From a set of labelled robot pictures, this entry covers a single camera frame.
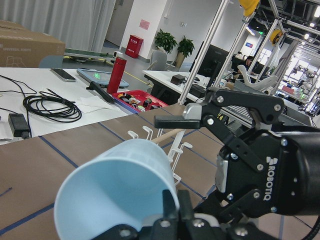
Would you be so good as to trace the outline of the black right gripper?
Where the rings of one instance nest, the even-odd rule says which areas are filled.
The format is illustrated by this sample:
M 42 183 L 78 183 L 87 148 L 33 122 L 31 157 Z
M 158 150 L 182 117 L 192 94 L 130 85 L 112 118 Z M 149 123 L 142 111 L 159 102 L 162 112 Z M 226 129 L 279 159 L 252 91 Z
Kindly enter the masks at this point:
M 215 196 L 226 214 L 320 213 L 320 131 L 285 126 L 280 132 L 249 131 L 217 157 Z

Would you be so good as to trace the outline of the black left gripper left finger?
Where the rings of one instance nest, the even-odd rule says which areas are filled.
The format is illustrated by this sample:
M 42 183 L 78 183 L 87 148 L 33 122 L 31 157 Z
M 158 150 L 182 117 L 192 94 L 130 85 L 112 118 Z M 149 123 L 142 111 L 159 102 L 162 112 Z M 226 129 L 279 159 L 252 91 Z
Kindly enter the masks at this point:
M 174 198 L 168 189 L 162 191 L 163 218 L 178 220 L 179 214 Z

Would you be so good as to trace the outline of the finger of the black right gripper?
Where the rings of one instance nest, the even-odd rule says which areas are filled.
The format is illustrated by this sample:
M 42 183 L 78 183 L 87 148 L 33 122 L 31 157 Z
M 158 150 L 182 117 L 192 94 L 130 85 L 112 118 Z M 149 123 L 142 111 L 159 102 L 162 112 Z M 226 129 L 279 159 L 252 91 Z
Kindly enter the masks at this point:
M 199 129 L 201 127 L 202 106 L 189 103 L 182 115 L 156 115 L 154 126 L 157 129 Z

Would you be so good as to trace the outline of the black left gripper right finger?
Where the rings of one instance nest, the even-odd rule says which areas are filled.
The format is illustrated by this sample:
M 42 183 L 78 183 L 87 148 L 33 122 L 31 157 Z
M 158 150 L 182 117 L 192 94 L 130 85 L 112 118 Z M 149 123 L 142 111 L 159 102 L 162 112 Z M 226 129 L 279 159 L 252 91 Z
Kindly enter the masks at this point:
M 180 204 L 179 215 L 181 220 L 192 220 L 194 218 L 194 212 L 189 191 L 178 190 L 177 196 Z

